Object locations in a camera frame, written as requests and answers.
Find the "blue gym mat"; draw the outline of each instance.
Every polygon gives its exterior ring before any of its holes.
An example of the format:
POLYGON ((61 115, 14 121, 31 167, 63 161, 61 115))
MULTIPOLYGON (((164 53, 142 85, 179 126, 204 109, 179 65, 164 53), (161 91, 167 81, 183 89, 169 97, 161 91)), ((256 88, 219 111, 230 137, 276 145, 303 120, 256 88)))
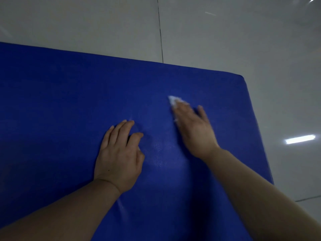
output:
POLYGON ((90 182, 105 131, 132 119, 142 173, 93 240, 251 240, 167 98, 203 105, 220 146, 272 182, 242 76, 7 43, 0 54, 0 227, 90 182))

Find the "floor tile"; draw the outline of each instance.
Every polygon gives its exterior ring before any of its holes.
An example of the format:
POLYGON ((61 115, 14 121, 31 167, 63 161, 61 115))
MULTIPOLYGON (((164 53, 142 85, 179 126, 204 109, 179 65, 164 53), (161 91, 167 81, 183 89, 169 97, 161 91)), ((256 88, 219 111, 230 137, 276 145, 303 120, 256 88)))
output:
POLYGON ((0 41, 162 62, 157 0, 0 0, 0 41))
POLYGON ((321 0, 309 1, 159 0, 164 63, 244 76, 275 185, 294 200, 321 194, 321 0))
POLYGON ((314 219, 321 223, 321 198, 312 198, 298 202, 298 204, 314 219))

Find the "blue table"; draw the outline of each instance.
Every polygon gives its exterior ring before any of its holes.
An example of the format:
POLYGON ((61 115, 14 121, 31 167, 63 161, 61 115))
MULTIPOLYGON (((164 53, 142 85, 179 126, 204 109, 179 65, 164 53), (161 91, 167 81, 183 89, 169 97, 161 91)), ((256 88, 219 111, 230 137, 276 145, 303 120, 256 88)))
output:
POLYGON ((242 76, 6 43, 0 54, 0 227, 92 180, 105 131, 132 119, 142 174, 93 240, 251 240, 167 99, 203 105, 221 147, 272 182, 242 76))

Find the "glossy floor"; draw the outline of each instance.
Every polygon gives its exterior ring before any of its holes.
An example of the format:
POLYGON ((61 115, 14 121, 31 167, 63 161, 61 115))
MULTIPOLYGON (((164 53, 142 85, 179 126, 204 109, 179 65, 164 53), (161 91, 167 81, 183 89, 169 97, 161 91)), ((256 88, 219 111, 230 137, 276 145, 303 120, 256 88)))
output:
POLYGON ((321 221, 320 7, 321 0, 0 0, 0 41, 242 75, 275 185, 321 221), (316 139, 284 142, 310 134, 316 139))

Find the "person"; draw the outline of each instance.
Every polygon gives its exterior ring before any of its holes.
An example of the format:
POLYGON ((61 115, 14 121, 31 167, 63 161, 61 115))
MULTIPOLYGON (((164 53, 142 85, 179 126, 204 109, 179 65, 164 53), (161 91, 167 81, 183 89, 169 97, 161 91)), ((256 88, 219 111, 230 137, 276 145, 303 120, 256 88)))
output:
MULTIPOLYGON (((220 148, 204 109, 173 108, 183 142, 210 168, 254 240, 321 240, 320 224, 275 186, 220 148)), ((0 230, 0 240, 77 240, 92 238, 111 206, 135 184, 144 154, 142 133, 128 135, 134 121, 122 121, 105 134, 94 180, 79 190, 0 230)))

